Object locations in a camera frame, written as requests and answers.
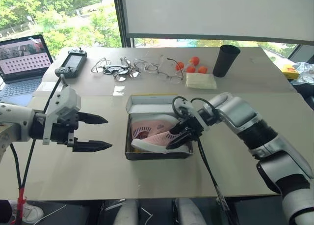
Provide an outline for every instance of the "robotic arm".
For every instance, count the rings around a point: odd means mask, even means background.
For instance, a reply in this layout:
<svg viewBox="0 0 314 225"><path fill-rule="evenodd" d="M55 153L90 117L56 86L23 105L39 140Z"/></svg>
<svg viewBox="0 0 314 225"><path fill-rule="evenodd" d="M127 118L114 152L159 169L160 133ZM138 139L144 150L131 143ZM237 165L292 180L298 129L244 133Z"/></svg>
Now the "robotic arm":
<svg viewBox="0 0 314 225"><path fill-rule="evenodd" d="M170 142L167 148L173 149L187 141L195 141L209 126L224 122L259 161L257 170L268 188L282 195L288 223L312 225L314 176L307 161L241 98L222 93L209 102L202 100L206 104L198 111L184 98L174 100L173 109L181 119L170 133L179 134L179 137Z"/></svg>
<svg viewBox="0 0 314 225"><path fill-rule="evenodd" d="M111 147L111 144L104 141L81 142L74 137L79 121L88 124L107 123L101 116L79 110L80 97L67 85L53 96L46 113L0 103L0 161L11 143L28 141L30 138L43 140L43 144L55 141L72 147L73 152L95 152Z"/></svg>

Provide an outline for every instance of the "plastic bag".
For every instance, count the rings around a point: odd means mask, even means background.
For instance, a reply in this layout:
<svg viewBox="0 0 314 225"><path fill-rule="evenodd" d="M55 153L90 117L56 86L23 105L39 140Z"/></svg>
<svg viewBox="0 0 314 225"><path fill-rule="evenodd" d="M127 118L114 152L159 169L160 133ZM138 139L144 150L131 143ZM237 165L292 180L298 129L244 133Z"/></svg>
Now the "plastic bag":
<svg viewBox="0 0 314 225"><path fill-rule="evenodd" d="M299 77L296 80L291 81L292 85L300 84L312 84L314 85L314 64L308 64L306 62L297 62L293 67L299 72Z"/></svg>

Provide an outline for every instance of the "laptop keyboard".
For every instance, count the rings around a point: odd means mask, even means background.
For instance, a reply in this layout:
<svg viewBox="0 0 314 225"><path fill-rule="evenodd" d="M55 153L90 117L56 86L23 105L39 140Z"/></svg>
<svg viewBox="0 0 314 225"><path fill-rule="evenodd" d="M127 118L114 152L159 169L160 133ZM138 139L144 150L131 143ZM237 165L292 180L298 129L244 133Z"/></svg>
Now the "laptop keyboard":
<svg viewBox="0 0 314 225"><path fill-rule="evenodd" d="M41 82L41 79L33 79L33 80L22 81L22 82L18 82L14 84L7 84L5 85L3 90L0 92L0 97L20 95L24 93L34 92L38 88L40 82Z"/></svg>

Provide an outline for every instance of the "window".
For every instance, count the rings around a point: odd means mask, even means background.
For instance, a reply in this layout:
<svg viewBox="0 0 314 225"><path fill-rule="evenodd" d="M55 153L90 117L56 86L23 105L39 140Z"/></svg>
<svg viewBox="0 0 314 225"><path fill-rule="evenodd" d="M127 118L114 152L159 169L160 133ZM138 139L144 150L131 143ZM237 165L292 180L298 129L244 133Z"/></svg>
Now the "window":
<svg viewBox="0 0 314 225"><path fill-rule="evenodd" d="M297 47L296 44L276 42L251 42L227 40L190 40L190 39L152 39L135 38L135 47L220 47L221 45L234 45L237 47L261 47L277 66L289 62L288 57Z"/></svg>
<svg viewBox="0 0 314 225"><path fill-rule="evenodd" d="M0 40L43 34L63 47L121 47L114 0L0 0Z"/></svg>

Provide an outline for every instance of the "tabletop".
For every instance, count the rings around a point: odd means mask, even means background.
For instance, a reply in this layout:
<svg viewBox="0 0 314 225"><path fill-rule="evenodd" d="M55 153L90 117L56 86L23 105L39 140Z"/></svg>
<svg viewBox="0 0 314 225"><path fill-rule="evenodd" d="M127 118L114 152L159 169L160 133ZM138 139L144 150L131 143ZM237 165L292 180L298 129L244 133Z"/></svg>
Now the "tabletop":
<svg viewBox="0 0 314 225"><path fill-rule="evenodd" d="M67 82L81 96L81 111L99 114L109 123L80 124L75 136L79 140L102 140L113 147L95 153L72 153L70 148L42 145L38 141L33 153L25 195L34 200L85 200L114 198L215 197L216 192L195 145L194 155L187 159L128 161L124 154L127 131L126 102L130 94L177 93L187 99L210 99L223 91L247 100L262 114L275 131L281 133L313 167L313 111L285 79L281 71L260 48L241 48L224 78L216 78L216 90L188 89L181 84L165 83L154 74L142 72L139 78L115 82L112 76L90 72L98 59L111 63L128 59L165 55L187 62L199 56L201 63L212 68L219 48L92 48L77 79ZM43 83L55 82L54 69L59 59L44 75ZM47 91L38 91L30 107L42 109ZM212 126L201 137L212 172L225 196L260 196L273 194L256 170L243 142L223 123ZM24 171L30 142L16 142L21 171ZM17 197L14 160L8 150L0 167L0 198Z"/></svg>
<svg viewBox="0 0 314 225"><path fill-rule="evenodd" d="M55 82L54 70L59 68L67 56L69 48L60 52L58 59L50 66L43 82ZM232 92L295 92L288 80L267 57L262 48L241 47L241 53L235 59L227 75L216 78L217 89L201 90L186 88L183 84L171 84L161 81L156 74L142 72L135 79L117 82L112 75L91 73L96 62L105 57L111 64L121 64L120 58L131 62L135 58L156 60L160 55L187 63L192 56L200 58L201 65L211 73L215 65L219 48L86 48L87 61L76 79L68 79L79 95L126 95L142 93L178 93L178 94L219 94Z"/></svg>
<svg viewBox="0 0 314 225"><path fill-rule="evenodd" d="M265 121L281 133L313 167L313 111L297 93L238 93L258 110ZM184 95L187 99L195 95ZM199 95L210 99L214 95ZM30 106L41 109L46 98L34 97ZM215 197L212 181L196 144L187 159L129 161L124 154L127 130L127 96L82 96L83 112L99 114L109 123L80 124L79 140L102 140L113 144L104 151L73 153L64 145L42 145L33 153L25 195L31 200L86 200L114 198ZM225 196L273 194L256 170L243 142L220 123L201 137L212 172ZM30 142L16 142L21 170ZM0 167L0 198L16 198L17 180L8 149Z"/></svg>

